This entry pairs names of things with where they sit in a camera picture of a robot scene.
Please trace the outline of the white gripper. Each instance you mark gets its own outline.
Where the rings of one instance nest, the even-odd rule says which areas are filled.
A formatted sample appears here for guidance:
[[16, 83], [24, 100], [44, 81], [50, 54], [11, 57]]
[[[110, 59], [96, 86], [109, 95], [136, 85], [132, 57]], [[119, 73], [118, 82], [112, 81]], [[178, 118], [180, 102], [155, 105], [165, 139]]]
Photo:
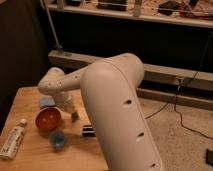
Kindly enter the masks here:
[[75, 111], [73, 97], [68, 92], [57, 93], [53, 96], [53, 99], [58, 108], [65, 112], [71, 113], [72, 122], [79, 120], [79, 114]]

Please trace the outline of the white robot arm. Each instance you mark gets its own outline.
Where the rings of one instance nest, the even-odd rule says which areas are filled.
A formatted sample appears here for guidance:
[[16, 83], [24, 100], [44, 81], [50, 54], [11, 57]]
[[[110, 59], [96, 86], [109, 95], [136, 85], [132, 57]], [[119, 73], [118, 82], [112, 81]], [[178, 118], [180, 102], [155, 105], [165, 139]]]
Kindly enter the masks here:
[[38, 90], [63, 103], [79, 89], [109, 171], [165, 171], [136, 89], [144, 78], [142, 61], [123, 53], [99, 59], [70, 74], [53, 67]]

